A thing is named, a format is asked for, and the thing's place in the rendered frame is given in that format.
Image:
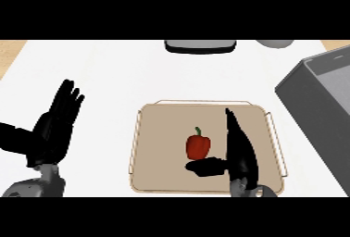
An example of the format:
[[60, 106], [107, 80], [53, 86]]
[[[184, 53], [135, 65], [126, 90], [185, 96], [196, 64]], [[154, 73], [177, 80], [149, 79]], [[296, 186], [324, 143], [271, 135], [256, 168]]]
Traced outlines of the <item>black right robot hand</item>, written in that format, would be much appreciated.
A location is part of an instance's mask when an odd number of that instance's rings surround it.
[[258, 165], [252, 145], [240, 129], [233, 112], [225, 109], [227, 116], [227, 152], [225, 158], [208, 157], [185, 164], [185, 170], [197, 177], [222, 175], [228, 172], [230, 181], [245, 180], [246, 190], [256, 188]]

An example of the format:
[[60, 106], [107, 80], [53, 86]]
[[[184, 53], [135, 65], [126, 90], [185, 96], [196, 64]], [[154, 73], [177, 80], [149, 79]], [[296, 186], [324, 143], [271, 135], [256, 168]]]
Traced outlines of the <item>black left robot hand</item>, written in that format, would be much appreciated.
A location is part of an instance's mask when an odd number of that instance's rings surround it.
[[0, 122], [0, 149], [24, 155], [29, 168], [56, 165], [63, 160], [82, 100], [73, 81], [63, 80], [50, 109], [32, 131]]

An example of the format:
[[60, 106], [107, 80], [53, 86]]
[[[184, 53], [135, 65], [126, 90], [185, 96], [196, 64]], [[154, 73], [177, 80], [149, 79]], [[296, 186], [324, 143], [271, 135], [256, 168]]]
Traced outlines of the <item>beige tray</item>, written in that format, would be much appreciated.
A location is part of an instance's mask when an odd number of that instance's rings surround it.
[[286, 168], [271, 114], [247, 102], [159, 101], [138, 110], [129, 157], [129, 186], [141, 193], [230, 192], [225, 173], [200, 178], [188, 162], [224, 158], [227, 116], [231, 111], [247, 136], [258, 163], [258, 183], [284, 189]]

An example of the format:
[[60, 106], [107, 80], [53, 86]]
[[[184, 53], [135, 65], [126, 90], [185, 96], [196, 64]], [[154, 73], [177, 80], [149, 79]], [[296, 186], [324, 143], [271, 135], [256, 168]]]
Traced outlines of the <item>red bell pepper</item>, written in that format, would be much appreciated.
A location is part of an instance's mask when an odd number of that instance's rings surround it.
[[194, 135], [187, 138], [185, 141], [185, 155], [190, 160], [199, 160], [206, 157], [211, 149], [211, 139], [202, 136], [200, 129], [194, 129]]

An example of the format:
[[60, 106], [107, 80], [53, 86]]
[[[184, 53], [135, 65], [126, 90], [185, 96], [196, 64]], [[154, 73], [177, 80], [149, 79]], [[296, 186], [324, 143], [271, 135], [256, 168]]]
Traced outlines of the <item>dark grey box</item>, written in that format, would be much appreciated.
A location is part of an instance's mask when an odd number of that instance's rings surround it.
[[350, 196], [350, 45], [304, 58], [274, 93]]

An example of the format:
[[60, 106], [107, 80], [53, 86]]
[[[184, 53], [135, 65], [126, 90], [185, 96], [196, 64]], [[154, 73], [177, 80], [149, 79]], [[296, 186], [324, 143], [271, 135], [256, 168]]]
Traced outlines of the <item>grey and black appliance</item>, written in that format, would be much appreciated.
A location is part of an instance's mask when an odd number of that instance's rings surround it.
[[165, 40], [165, 49], [178, 54], [224, 54], [233, 51], [234, 40]]

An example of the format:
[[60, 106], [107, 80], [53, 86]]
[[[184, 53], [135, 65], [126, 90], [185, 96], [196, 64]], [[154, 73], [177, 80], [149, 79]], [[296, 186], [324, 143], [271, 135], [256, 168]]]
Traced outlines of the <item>grey rounded object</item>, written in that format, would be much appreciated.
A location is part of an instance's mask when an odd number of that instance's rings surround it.
[[258, 44], [261, 44], [267, 48], [286, 48], [292, 44], [292, 40], [258, 40]]

